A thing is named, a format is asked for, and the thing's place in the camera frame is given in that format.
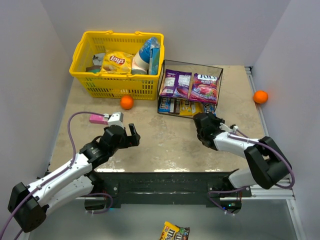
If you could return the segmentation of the blue M&M bag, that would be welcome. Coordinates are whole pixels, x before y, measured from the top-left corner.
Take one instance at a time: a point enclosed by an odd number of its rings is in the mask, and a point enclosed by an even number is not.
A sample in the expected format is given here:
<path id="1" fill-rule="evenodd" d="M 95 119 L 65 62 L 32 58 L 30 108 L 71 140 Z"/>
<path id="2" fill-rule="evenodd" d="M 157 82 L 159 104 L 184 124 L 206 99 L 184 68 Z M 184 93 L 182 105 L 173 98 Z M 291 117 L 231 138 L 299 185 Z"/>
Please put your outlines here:
<path id="1" fill-rule="evenodd" d="M 213 115 L 216 115 L 215 106 L 213 104 L 203 103 L 202 106 L 205 113 L 212 113 Z"/>
<path id="2" fill-rule="evenodd" d="M 161 97 L 158 107 L 158 112 L 169 113 L 171 108 L 171 99 L 168 97 Z"/>

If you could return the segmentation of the small yellow candy bag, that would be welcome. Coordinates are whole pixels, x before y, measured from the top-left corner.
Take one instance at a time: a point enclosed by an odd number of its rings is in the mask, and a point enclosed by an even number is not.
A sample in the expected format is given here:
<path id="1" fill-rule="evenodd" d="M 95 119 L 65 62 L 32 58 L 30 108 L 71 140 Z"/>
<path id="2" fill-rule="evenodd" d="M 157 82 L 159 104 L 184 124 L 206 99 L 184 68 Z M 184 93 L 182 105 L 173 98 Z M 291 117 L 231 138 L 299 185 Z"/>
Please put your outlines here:
<path id="1" fill-rule="evenodd" d="M 203 104 L 200 102 L 191 102 L 191 112 L 192 112 L 192 116 L 198 114 L 198 113 L 202 113 L 203 110 Z"/>

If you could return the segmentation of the yellow M&M bag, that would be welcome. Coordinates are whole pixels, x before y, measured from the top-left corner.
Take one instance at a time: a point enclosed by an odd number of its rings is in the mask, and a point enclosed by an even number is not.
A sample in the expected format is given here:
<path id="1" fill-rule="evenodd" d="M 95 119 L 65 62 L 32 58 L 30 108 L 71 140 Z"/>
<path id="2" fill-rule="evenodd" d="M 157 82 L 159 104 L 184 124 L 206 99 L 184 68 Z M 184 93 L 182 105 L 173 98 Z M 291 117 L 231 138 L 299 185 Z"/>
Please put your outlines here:
<path id="1" fill-rule="evenodd" d="M 187 100 L 180 101 L 179 114 L 181 116 L 191 116 L 192 115 L 192 108 L 191 108 L 190 101 L 187 101 Z"/>

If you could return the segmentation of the purple Fox's berries bag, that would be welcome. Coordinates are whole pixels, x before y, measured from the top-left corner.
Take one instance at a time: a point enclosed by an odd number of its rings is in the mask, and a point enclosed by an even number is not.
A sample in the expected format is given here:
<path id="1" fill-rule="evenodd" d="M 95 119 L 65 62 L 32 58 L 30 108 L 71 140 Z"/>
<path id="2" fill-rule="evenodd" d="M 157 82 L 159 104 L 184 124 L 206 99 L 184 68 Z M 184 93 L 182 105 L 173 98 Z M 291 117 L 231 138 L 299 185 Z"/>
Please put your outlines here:
<path id="1" fill-rule="evenodd" d="M 218 83 L 219 78 L 216 76 L 195 73 L 188 99 L 215 105 L 218 100 Z"/>

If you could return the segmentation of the brown chocolate bar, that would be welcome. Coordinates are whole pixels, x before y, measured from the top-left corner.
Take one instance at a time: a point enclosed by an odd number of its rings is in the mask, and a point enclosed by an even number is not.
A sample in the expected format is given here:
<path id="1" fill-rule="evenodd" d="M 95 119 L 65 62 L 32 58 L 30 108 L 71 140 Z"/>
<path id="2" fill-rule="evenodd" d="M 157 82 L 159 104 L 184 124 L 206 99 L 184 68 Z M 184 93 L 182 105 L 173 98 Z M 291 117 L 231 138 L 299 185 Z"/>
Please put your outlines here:
<path id="1" fill-rule="evenodd" d="M 180 104 L 181 104 L 180 99 L 171 98 L 169 113 L 174 115 L 180 115 Z"/>

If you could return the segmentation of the purple candy bag back side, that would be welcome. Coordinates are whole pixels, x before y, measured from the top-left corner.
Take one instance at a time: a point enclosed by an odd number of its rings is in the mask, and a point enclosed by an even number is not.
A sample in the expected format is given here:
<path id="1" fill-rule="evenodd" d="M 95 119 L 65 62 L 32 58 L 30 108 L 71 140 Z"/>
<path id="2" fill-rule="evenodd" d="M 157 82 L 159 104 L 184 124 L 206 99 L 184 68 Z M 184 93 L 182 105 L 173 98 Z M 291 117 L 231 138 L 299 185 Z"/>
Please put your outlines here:
<path id="1" fill-rule="evenodd" d="M 166 69 L 164 84 L 162 91 L 160 92 L 160 96 L 188 99 L 191 77 L 191 72 Z"/>

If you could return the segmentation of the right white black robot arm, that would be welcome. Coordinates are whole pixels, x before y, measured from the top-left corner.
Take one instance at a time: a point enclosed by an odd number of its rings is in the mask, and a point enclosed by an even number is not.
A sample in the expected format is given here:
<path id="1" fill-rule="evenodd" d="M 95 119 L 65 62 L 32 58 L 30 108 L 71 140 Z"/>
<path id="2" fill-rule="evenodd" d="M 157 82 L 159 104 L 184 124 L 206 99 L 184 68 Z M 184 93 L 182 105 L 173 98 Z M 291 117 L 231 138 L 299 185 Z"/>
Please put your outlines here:
<path id="1" fill-rule="evenodd" d="M 266 190 L 273 186 L 291 189 L 295 185 L 292 166 L 271 137 L 249 138 L 237 125 L 227 126 L 224 119 L 211 112 L 197 113 L 193 121 L 202 145 L 247 161 L 248 168 L 236 169 L 224 178 L 223 192 L 234 193 L 251 185 Z"/>

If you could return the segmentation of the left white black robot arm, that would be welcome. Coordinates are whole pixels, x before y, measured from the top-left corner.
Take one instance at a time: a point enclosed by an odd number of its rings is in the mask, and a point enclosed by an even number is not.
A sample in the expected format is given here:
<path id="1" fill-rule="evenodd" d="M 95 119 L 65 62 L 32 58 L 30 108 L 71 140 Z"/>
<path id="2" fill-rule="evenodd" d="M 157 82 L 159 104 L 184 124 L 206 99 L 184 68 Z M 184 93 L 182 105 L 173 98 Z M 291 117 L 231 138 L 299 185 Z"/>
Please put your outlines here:
<path id="1" fill-rule="evenodd" d="M 118 150 L 137 147 L 140 135 L 129 124 L 130 135 L 120 125 L 104 128 L 102 136 L 85 144 L 71 160 L 48 175 L 25 185 L 16 184 L 8 210 L 24 233 L 38 228 L 47 216 L 78 197 L 91 195 L 96 184 L 94 170 L 106 163 Z"/>

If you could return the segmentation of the M&M bags on floor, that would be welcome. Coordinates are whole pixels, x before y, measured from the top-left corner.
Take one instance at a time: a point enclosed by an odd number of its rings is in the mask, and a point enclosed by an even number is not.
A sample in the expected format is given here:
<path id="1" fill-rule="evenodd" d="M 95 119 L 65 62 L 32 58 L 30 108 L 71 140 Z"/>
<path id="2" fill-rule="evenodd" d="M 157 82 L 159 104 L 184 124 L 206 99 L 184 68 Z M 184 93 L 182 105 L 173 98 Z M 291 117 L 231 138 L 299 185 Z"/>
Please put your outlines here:
<path id="1" fill-rule="evenodd" d="M 180 227 L 168 221 L 164 222 L 160 240 L 188 240 L 190 237 L 189 227 Z"/>

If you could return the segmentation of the orange fruit near basket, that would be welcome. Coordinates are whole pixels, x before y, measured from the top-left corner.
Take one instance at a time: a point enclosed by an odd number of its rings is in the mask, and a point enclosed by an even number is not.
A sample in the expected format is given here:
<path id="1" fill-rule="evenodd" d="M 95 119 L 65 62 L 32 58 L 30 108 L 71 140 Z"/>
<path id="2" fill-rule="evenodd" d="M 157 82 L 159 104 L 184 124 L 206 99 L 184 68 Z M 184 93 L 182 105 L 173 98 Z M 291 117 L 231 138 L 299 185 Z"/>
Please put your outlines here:
<path id="1" fill-rule="evenodd" d="M 130 110 L 134 106 L 134 99 L 130 95 L 124 95 L 120 99 L 120 106 L 124 110 Z"/>

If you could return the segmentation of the pink rectangular box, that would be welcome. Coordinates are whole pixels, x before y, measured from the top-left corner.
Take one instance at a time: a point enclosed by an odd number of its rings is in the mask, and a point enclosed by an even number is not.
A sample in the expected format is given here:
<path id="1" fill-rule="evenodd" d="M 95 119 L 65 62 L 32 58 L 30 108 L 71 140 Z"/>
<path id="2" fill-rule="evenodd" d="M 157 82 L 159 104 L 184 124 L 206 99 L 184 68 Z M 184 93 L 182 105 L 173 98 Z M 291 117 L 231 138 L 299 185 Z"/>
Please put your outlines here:
<path id="1" fill-rule="evenodd" d="M 91 114 L 89 117 L 89 122 L 91 124 L 108 125 L 108 119 L 104 116 Z"/>

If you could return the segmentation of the yellow plastic shopping basket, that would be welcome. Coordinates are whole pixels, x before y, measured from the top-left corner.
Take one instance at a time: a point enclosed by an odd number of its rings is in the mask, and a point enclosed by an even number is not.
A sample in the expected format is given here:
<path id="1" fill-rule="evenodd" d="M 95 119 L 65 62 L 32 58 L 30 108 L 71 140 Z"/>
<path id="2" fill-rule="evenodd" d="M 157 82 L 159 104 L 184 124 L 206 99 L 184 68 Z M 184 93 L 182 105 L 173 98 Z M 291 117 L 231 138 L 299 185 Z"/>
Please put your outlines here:
<path id="1" fill-rule="evenodd" d="M 93 65 L 95 54 L 106 50 L 136 54 L 151 37 L 157 38 L 160 44 L 157 75 L 86 72 L 86 68 Z M 86 31 L 74 50 L 69 73 L 94 98 L 121 98 L 130 95 L 138 100 L 154 100 L 165 57 L 164 39 L 163 34 L 155 32 Z"/>

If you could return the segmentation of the yellow Lays chip bag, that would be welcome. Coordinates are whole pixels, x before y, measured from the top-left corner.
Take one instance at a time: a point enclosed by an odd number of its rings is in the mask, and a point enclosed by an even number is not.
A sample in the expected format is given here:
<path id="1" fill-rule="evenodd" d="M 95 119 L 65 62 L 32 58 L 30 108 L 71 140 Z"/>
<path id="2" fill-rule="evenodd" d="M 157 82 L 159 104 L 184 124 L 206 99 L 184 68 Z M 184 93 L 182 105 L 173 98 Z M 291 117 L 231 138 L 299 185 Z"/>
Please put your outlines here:
<path id="1" fill-rule="evenodd" d="M 123 51 L 107 50 L 100 71 L 106 74 L 125 75 L 132 70 L 133 55 Z"/>

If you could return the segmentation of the brown green packet in basket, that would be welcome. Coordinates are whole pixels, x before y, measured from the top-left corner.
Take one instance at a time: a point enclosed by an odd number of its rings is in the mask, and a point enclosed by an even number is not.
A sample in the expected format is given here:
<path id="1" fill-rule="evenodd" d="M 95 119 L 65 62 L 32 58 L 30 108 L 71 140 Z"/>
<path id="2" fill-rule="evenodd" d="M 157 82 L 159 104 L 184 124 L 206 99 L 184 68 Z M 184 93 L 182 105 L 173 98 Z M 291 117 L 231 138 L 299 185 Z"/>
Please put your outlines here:
<path id="1" fill-rule="evenodd" d="M 90 67 L 87 67 L 85 69 L 85 71 L 87 73 L 94 73 L 94 74 L 97 74 L 101 71 L 101 66 L 100 65 L 93 65 L 93 66 L 90 66 Z"/>

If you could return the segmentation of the grey crumpled packet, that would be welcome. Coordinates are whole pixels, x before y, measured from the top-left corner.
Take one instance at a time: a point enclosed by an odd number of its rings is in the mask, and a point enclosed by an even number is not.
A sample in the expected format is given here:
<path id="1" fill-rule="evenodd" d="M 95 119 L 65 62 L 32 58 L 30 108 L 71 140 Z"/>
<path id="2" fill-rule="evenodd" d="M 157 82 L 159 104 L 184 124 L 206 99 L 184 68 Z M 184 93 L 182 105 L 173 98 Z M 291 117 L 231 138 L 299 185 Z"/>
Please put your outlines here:
<path id="1" fill-rule="evenodd" d="M 92 56 L 92 63 L 94 66 L 102 66 L 105 53 L 97 53 Z"/>

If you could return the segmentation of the blue cardboard box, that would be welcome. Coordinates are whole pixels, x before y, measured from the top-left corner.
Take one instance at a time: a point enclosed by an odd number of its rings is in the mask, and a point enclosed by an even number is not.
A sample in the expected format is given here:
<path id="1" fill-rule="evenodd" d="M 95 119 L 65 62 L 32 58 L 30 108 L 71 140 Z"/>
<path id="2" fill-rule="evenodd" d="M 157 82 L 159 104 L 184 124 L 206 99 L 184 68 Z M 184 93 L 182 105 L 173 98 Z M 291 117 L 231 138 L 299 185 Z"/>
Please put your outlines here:
<path id="1" fill-rule="evenodd" d="M 159 68 L 159 60 L 160 60 L 160 48 L 153 47 L 150 49 L 150 59 L 149 59 L 149 75 L 157 75 Z"/>

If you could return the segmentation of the orange fruit at wall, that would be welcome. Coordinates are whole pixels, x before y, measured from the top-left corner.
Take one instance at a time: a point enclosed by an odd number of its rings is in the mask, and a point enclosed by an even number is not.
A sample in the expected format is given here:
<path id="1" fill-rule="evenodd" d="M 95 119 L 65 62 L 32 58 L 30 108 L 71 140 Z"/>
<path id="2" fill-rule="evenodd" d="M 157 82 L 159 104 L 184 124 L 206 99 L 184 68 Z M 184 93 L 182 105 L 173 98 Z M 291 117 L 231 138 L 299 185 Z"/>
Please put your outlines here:
<path id="1" fill-rule="evenodd" d="M 268 93 L 263 91 L 263 90 L 257 90 L 254 94 L 253 94 L 253 101 L 256 104 L 264 104 L 268 101 Z"/>

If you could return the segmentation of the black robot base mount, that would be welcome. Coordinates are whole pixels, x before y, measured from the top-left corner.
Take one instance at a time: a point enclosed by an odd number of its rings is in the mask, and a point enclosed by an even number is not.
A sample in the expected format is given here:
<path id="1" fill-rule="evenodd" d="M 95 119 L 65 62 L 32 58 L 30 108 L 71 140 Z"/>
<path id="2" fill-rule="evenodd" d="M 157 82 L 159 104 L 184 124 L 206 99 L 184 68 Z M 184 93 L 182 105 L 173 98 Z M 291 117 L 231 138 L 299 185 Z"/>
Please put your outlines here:
<path id="1" fill-rule="evenodd" d="M 250 187 L 233 192 L 229 172 L 91 172 L 94 196 L 85 198 L 87 211 L 122 205 L 220 204 L 237 213 L 241 199 L 251 197 Z"/>

